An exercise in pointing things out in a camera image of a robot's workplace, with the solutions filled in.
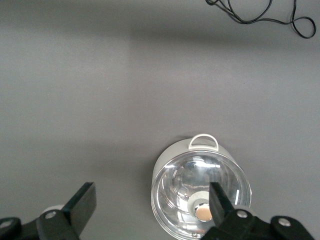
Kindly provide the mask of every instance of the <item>gray table surface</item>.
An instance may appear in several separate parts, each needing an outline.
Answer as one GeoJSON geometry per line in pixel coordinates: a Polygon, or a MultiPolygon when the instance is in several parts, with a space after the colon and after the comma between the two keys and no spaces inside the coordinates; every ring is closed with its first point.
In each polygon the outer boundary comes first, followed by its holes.
{"type": "MultiPolygon", "coordinates": [[[[250,18],[267,1],[234,2],[250,18]]],[[[292,4],[267,16],[286,21],[292,4]]],[[[297,17],[320,27],[319,12],[298,0],[297,17]]],[[[94,181],[81,239],[173,240],[151,210],[153,166],[209,133],[263,220],[288,215],[320,239],[319,62],[320,33],[240,25],[204,0],[1,0],[0,218],[26,223],[94,181]]]]}

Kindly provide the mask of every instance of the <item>silver bolt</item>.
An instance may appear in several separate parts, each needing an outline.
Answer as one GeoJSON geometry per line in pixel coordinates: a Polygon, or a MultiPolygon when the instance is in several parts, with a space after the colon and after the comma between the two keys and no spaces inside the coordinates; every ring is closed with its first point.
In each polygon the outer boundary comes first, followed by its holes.
{"type": "Polygon", "coordinates": [[[237,211],[236,214],[238,215],[239,218],[242,218],[242,219],[246,219],[248,217],[248,214],[243,210],[237,211]]]}
{"type": "Polygon", "coordinates": [[[4,229],[6,227],[9,227],[12,223],[13,223],[13,220],[4,221],[3,223],[0,224],[0,229],[4,229]]]}
{"type": "Polygon", "coordinates": [[[289,222],[289,220],[285,219],[285,218],[279,218],[278,222],[284,227],[290,227],[291,226],[291,223],[289,222]]]}
{"type": "Polygon", "coordinates": [[[52,219],[57,213],[55,211],[51,211],[51,212],[48,212],[44,218],[45,219],[52,219]]]}

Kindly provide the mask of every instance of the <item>white handle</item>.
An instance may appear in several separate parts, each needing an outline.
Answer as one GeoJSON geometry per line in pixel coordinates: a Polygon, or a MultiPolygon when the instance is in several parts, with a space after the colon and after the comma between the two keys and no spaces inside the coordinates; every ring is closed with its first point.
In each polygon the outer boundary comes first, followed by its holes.
{"type": "Polygon", "coordinates": [[[218,145],[217,140],[216,140],[213,136],[211,136],[211,135],[209,135],[209,134],[203,133],[203,134],[198,134],[198,135],[194,136],[194,137],[191,139],[188,149],[189,149],[189,150],[193,150],[193,149],[208,149],[208,150],[214,150],[214,151],[217,151],[217,152],[218,152],[218,151],[219,151],[219,145],[218,145]],[[213,146],[213,145],[207,145],[207,144],[196,144],[196,145],[192,145],[192,144],[194,143],[194,141],[195,141],[196,139],[200,138],[200,137],[208,137],[208,138],[212,139],[213,142],[215,143],[215,146],[213,146]]]}

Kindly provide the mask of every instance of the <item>black cable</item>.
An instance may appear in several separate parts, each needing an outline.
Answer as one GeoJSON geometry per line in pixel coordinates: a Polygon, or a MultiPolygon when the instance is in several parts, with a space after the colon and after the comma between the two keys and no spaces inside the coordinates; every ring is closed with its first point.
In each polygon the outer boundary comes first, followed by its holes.
{"type": "Polygon", "coordinates": [[[235,22],[237,22],[238,24],[254,24],[254,23],[257,23],[257,22],[262,22],[262,21],[266,21],[266,22],[273,22],[273,23],[277,23],[277,24],[282,24],[282,25],[289,25],[291,24],[294,31],[302,38],[304,39],[310,39],[312,38],[315,34],[316,34],[316,31],[317,31],[317,27],[316,27],[316,24],[315,24],[315,21],[308,17],[308,16],[301,16],[301,17],[298,17],[298,18],[295,18],[295,15],[296,15],[296,9],[297,9],[297,0],[293,0],[293,10],[292,10],[292,14],[291,14],[291,20],[288,21],[288,22],[285,22],[285,21],[280,21],[280,20],[277,20],[277,19],[273,19],[273,18],[261,18],[263,15],[265,15],[265,13],[269,10],[269,8],[271,7],[271,4],[273,2],[273,0],[269,0],[269,4],[268,6],[266,7],[266,9],[256,18],[254,19],[251,19],[251,20],[243,20],[241,17],[239,17],[234,9],[232,8],[231,6],[231,3],[230,3],[230,0],[227,0],[228,2],[228,6],[226,4],[224,4],[222,2],[222,0],[205,0],[207,4],[209,4],[210,6],[217,6],[218,8],[220,8],[222,11],[224,11],[225,13],[228,14],[228,16],[234,20],[235,22]],[[305,36],[303,35],[296,27],[296,21],[297,20],[300,20],[300,19],[306,19],[306,20],[309,20],[312,24],[312,28],[313,28],[313,31],[312,31],[312,34],[310,36],[305,36]]]}

